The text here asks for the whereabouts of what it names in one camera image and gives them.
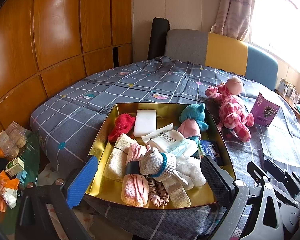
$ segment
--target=side table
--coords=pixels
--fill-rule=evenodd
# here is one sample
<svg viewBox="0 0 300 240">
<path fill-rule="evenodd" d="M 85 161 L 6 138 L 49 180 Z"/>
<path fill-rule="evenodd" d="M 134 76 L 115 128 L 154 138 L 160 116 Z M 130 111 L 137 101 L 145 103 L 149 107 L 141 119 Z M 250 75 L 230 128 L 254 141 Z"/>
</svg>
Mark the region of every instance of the side table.
<svg viewBox="0 0 300 240">
<path fill-rule="evenodd" d="M 15 232 L 17 215 L 20 207 L 20 195 L 25 185 L 29 182 L 36 183 L 40 163 L 40 146 L 38 138 L 29 130 L 26 132 L 28 142 L 20 150 L 19 156 L 24 161 L 24 170 L 27 172 L 24 185 L 19 184 L 18 199 L 15 208 L 7 206 L 5 213 L 0 212 L 0 229 L 5 235 L 12 235 Z"/>
<path fill-rule="evenodd" d="M 297 120 L 298 120 L 298 123 L 300 123 L 300 113 L 299 111 L 293 106 L 293 101 L 291 98 L 287 97 L 287 96 L 284 96 L 283 94 L 281 94 L 277 89 L 274 90 L 274 92 L 276 92 L 279 96 L 281 96 L 288 104 L 289 106 L 291 106 Z"/>
</svg>

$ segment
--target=red knit hat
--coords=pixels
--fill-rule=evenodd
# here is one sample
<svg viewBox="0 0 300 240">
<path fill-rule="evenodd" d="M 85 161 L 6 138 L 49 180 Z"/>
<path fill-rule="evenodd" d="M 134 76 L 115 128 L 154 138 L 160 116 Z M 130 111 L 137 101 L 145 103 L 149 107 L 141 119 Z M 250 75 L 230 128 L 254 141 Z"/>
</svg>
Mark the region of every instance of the red knit hat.
<svg viewBox="0 0 300 240">
<path fill-rule="evenodd" d="M 130 132 L 135 120 L 136 118 L 129 114 L 120 114 L 117 119 L 115 119 L 114 128 L 108 136 L 109 142 L 115 142 L 120 135 Z"/>
</svg>

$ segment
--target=pink spotted stuffed animal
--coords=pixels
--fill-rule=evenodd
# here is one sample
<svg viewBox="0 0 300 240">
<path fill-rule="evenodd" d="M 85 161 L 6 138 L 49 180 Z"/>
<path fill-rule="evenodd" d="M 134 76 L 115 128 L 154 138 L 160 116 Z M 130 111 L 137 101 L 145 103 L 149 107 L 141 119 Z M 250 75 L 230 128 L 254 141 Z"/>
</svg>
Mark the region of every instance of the pink spotted stuffed animal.
<svg viewBox="0 0 300 240">
<path fill-rule="evenodd" d="M 247 116 L 243 113 L 244 104 L 238 95 L 243 90 L 243 84 L 238 77 L 232 77 L 224 84 L 210 86 L 205 91 L 208 98 L 215 99 L 220 104 L 220 123 L 217 125 L 219 131 L 222 126 L 233 129 L 242 142 L 250 140 L 250 131 L 247 126 L 254 124 L 254 118 L 251 113 Z"/>
</svg>

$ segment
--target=white wall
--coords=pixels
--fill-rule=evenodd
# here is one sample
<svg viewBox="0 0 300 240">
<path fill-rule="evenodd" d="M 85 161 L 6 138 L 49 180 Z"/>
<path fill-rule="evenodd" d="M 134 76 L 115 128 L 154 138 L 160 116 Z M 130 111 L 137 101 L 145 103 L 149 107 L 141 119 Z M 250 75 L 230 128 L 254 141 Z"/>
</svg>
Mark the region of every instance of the white wall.
<svg viewBox="0 0 300 240">
<path fill-rule="evenodd" d="M 220 0 L 202 0 L 201 30 L 203 32 L 210 32 L 215 23 L 219 5 Z"/>
<path fill-rule="evenodd" d="M 171 29 L 201 30 L 201 0 L 132 0 L 133 62 L 148 56 L 152 19 L 166 18 Z"/>
<path fill-rule="evenodd" d="M 132 0 L 133 62 L 146 60 L 152 19 L 166 18 L 171 29 L 194 29 L 210 32 L 215 23 L 220 0 Z M 300 74 L 278 60 L 276 87 L 281 78 L 293 83 L 300 93 Z"/>
</svg>

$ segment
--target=blue packet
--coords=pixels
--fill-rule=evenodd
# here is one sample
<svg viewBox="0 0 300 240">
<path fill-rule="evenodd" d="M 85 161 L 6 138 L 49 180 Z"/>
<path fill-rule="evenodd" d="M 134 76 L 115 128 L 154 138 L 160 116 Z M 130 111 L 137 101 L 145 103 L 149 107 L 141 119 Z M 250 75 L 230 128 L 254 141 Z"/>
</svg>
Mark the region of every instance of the blue packet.
<svg viewBox="0 0 300 240">
<path fill-rule="evenodd" d="M 224 165 L 216 141 L 200 140 L 198 152 L 200 159 L 203 156 L 208 155 L 211 156 L 219 166 Z"/>
</svg>

